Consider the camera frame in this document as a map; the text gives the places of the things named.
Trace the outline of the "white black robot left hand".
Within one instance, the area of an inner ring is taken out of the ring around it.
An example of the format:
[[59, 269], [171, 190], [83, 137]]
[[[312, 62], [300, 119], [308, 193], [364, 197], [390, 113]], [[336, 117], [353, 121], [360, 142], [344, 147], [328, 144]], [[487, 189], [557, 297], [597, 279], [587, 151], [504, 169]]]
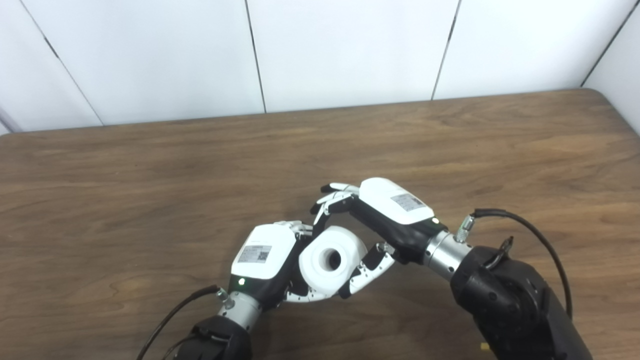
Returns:
[[231, 264], [229, 294], [244, 294], [263, 312], [283, 302], [309, 303], [330, 299], [302, 276], [299, 258], [313, 241], [313, 226], [296, 221], [277, 221], [256, 226]]

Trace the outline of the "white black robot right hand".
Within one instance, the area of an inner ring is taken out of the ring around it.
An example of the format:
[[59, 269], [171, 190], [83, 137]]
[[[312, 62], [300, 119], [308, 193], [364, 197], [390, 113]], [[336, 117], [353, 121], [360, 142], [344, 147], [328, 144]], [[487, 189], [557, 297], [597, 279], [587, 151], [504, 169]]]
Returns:
[[338, 296], [347, 299], [393, 266], [424, 265], [432, 239], [448, 231], [422, 200], [388, 178], [373, 177], [359, 186], [332, 182], [321, 187], [323, 197], [310, 209], [315, 215], [313, 237], [325, 231], [334, 214], [350, 214], [381, 237], [357, 262]]

